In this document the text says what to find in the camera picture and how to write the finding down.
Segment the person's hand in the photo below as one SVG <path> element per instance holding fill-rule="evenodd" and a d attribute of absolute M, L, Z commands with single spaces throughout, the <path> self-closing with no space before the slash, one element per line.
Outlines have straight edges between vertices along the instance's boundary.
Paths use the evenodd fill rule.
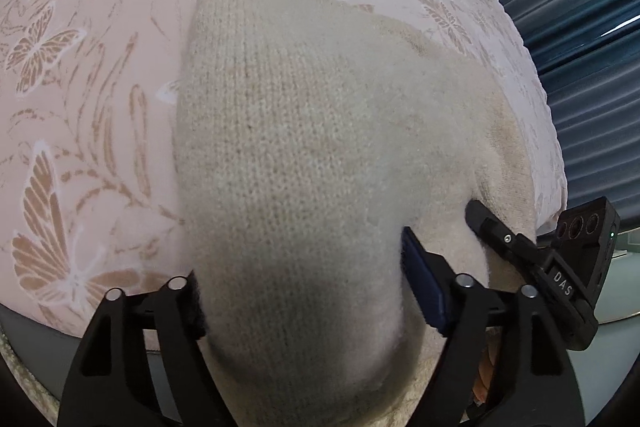
<path fill-rule="evenodd" d="M 480 356 L 480 363 L 478 363 L 477 373 L 472 388 L 474 401 L 478 404 L 485 403 L 488 398 L 494 369 L 495 355 L 491 353 L 489 348 L 485 348 Z"/>

